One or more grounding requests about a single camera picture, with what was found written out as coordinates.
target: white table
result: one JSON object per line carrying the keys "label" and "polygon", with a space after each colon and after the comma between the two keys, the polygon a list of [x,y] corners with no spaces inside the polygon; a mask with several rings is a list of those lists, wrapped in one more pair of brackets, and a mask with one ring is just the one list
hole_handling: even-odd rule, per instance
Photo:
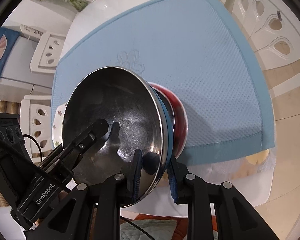
{"label": "white table", "polygon": [[[150,0],[96,0],[78,13],[69,29],[63,57],[77,42],[95,28],[118,14]],[[273,170],[231,181],[253,206],[268,200]],[[187,217],[187,205],[176,205],[169,187],[156,187],[144,200],[123,210],[156,216]]]}

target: red bowl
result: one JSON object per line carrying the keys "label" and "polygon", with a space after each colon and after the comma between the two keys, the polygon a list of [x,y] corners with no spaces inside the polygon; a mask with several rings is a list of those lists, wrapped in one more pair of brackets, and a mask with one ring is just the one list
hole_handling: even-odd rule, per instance
{"label": "red bowl", "polygon": [[165,94],[172,105],[175,114],[172,152],[175,157],[178,158],[186,145],[188,136],[188,118],[186,110],[175,93],[156,83],[149,82],[149,85]]}

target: tabletop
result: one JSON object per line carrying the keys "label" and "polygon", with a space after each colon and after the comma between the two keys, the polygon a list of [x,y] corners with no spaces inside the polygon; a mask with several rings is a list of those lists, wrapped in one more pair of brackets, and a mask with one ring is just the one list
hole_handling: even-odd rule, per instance
{"label": "tabletop", "polygon": [[[116,17],[122,12],[125,12],[126,10],[134,8],[135,6],[143,4],[147,1],[150,0],[96,0],[95,2],[88,5],[85,10],[78,13],[70,27],[61,54],[61,60],[66,58],[74,47],[78,46],[78,42],[81,43],[82,40],[89,39],[90,37],[87,35],[91,31],[95,30],[96,28],[107,22],[109,19]],[[60,77],[57,69],[55,80],[56,78],[58,78],[58,75]],[[61,105],[60,103],[56,104],[56,100],[59,100],[60,102],[60,94],[56,93],[59,92],[57,91],[59,89],[59,87],[54,87],[52,100],[52,116],[54,116],[56,106]],[[269,169],[267,172],[257,173],[242,179],[232,180],[231,182],[240,190],[240,192],[248,199],[248,201],[253,206],[256,206],[263,204],[268,199],[271,189],[272,177],[273,168]],[[187,216],[187,206],[177,206],[173,203],[173,200],[170,196],[169,187],[156,187],[154,191],[151,192],[143,201],[127,209],[133,212],[151,215]]]}

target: black cable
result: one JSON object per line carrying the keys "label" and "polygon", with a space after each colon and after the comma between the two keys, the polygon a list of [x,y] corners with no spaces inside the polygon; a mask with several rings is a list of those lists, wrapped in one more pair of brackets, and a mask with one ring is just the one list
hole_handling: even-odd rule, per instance
{"label": "black cable", "polygon": [[2,140],[0,140],[0,148],[6,150],[10,155],[14,155],[19,160],[23,161],[35,173],[41,175],[42,177],[45,177],[46,179],[49,179],[54,184],[56,184],[58,187],[62,188],[65,192],[69,193],[71,191],[65,185],[63,185],[60,181],[58,181],[57,179],[55,179],[54,177],[52,177],[50,174],[48,174],[45,171],[41,170],[39,167],[37,167],[31,161],[29,161],[26,158],[22,157],[21,154],[17,150],[15,150],[14,148],[10,147],[8,144],[6,144]]}
{"label": "black cable", "polygon": [[39,153],[40,153],[40,162],[42,163],[42,151],[41,151],[41,147],[40,145],[38,144],[38,142],[31,136],[31,135],[28,135],[28,134],[23,134],[22,135],[23,137],[27,137],[31,140],[34,141],[35,145],[37,146],[37,148],[39,149]]}
{"label": "black cable", "polygon": [[135,227],[136,229],[140,230],[142,233],[144,233],[146,236],[148,236],[151,240],[155,240],[151,235],[149,235],[149,233],[147,233],[146,231],[144,231],[141,227],[137,226],[135,223],[132,223],[129,219],[120,216],[120,218],[124,221],[126,221],[127,223],[129,223],[130,225],[132,225],[133,227]]}

